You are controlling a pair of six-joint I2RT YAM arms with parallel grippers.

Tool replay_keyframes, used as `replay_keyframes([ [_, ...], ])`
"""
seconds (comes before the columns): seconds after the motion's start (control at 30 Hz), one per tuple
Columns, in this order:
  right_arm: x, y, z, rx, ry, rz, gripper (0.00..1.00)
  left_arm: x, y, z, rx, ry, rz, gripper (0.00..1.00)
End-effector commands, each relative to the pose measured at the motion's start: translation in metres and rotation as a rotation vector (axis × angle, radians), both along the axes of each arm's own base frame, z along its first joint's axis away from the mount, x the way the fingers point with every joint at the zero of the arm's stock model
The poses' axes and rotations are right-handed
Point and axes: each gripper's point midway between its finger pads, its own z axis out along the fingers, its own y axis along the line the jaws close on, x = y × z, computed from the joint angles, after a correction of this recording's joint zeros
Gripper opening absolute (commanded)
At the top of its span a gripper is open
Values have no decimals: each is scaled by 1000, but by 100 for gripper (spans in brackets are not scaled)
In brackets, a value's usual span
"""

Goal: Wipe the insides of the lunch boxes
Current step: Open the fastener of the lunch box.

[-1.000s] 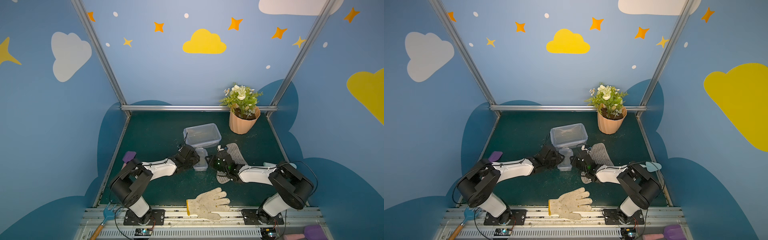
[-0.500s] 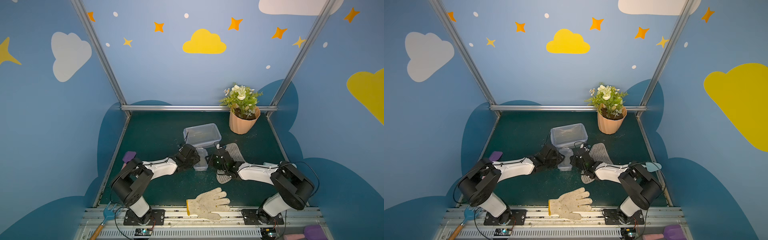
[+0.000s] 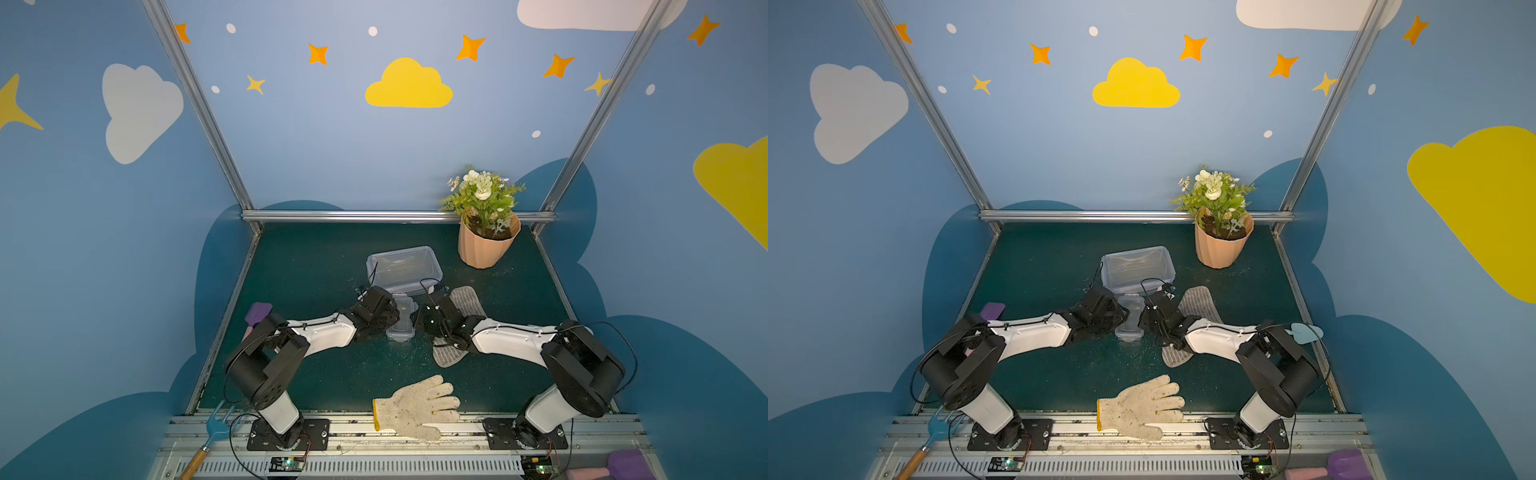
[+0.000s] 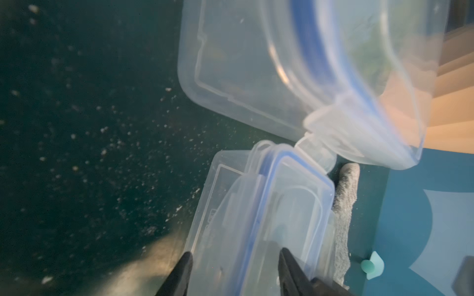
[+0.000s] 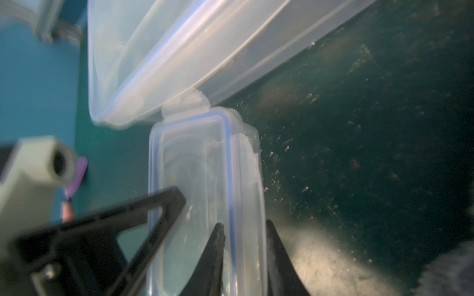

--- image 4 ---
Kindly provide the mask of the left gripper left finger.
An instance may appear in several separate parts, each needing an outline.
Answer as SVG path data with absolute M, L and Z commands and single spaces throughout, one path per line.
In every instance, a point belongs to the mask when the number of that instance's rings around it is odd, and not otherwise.
M 193 255 L 187 251 L 181 256 L 155 296 L 187 296 L 192 268 Z

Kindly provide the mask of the small clear lunch box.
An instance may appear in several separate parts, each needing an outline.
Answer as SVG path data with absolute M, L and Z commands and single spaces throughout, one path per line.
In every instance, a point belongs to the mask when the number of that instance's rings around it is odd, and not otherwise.
M 316 272 L 335 186 L 287 144 L 223 150 L 211 163 L 186 241 L 191 296 L 277 296 L 288 249 Z

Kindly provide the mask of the large clear lunch box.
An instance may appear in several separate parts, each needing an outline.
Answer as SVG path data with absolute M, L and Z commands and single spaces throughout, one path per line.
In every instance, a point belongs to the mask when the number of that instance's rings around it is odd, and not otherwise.
M 449 1 L 185 1 L 178 78 L 196 104 L 309 159 L 422 156 Z

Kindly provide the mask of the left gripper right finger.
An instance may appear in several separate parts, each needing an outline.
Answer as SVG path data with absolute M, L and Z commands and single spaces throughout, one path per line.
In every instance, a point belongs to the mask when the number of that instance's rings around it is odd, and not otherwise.
M 281 296 L 353 296 L 336 282 L 326 284 L 317 277 L 309 280 L 287 248 L 280 250 L 278 276 Z

